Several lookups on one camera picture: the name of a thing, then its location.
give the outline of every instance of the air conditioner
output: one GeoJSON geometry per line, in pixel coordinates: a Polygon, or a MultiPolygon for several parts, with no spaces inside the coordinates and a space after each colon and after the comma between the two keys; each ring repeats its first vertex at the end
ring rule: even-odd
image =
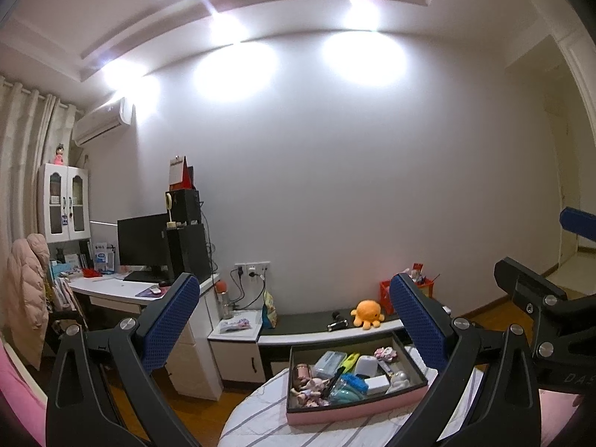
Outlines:
{"type": "Polygon", "coordinates": [[[135,116],[135,106],[128,99],[107,102],[85,114],[74,124],[73,141],[83,146],[93,138],[119,126],[130,126],[135,116]]]}

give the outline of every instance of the orange octopus plush toy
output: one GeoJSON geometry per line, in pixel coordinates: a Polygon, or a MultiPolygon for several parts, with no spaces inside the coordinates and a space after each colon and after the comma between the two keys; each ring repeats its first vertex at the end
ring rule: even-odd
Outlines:
{"type": "Polygon", "coordinates": [[[354,317],[354,325],[363,330],[369,330],[371,325],[378,328],[381,321],[385,321],[385,316],[381,314],[381,306],[372,300],[360,301],[356,309],[350,313],[354,317]]]}

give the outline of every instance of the white bed sheet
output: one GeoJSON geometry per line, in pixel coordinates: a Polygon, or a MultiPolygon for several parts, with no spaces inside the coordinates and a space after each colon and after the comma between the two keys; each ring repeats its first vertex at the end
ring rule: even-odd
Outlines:
{"type": "MultiPolygon", "coordinates": [[[[430,387],[437,371],[426,367],[415,348],[406,349],[430,387]]],[[[482,372],[474,369],[440,438],[459,430],[481,379],[482,372]]],[[[384,447],[416,408],[411,405],[366,418],[292,427],[285,418],[287,385],[288,370],[284,370],[247,397],[228,418],[218,447],[384,447]]]]}

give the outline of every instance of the curtain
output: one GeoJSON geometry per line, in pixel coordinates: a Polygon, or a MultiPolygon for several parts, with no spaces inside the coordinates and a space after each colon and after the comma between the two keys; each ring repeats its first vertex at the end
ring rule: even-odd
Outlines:
{"type": "Polygon", "coordinates": [[[59,143],[69,156],[75,116],[75,106],[0,76],[0,278],[13,241],[39,231],[37,173],[54,158],[59,143]]]}

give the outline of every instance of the open box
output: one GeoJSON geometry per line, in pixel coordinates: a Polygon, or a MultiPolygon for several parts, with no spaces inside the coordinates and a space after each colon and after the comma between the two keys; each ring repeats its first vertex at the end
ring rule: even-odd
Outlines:
{"type": "MultiPolygon", "coordinates": [[[[378,375],[383,374],[379,367],[378,375]]],[[[290,425],[306,425],[350,420],[360,416],[371,416],[388,412],[396,408],[419,402],[428,390],[428,380],[412,360],[403,344],[393,332],[375,334],[372,337],[351,339],[337,342],[317,343],[316,345],[294,346],[290,353],[290,377],[288,379],[288,396],[286,418],[290,425]],[[364,400],[342,405],[303,407],[298,404],[291,393],[292,385],[297,381],[296,365],[301,363],[312,367],[327,351],[340,351],[346,354],[360,353],[372,355],[378,348],[391,346],[397,352],[397,358],[389,367],[397,371],[404,370],[410,380],[410,386],[393,393],[380,393],[364,400]]]]}

